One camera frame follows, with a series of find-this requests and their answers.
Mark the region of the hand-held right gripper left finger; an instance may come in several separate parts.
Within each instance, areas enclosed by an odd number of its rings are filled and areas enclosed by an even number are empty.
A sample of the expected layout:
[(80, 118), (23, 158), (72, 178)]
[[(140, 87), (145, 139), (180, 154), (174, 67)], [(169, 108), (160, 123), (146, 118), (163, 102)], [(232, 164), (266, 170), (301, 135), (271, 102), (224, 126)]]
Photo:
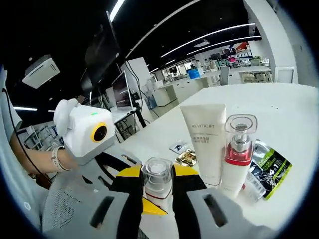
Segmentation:
[(141, 167), (119, 172), (110, 188), (80, 187), (74, 209), (73, 239), (135, 239), (143, 212)]

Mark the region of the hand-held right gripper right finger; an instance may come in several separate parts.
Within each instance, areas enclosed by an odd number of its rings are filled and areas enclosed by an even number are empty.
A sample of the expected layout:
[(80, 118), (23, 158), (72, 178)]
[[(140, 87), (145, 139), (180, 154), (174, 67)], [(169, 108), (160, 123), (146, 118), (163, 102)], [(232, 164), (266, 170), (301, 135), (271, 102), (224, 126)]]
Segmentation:
[(172, 170), (172, 209), (181, 239), (272, 239), (274, 230), (248, 221), (241, 207), (198, 172), (179, 164)]

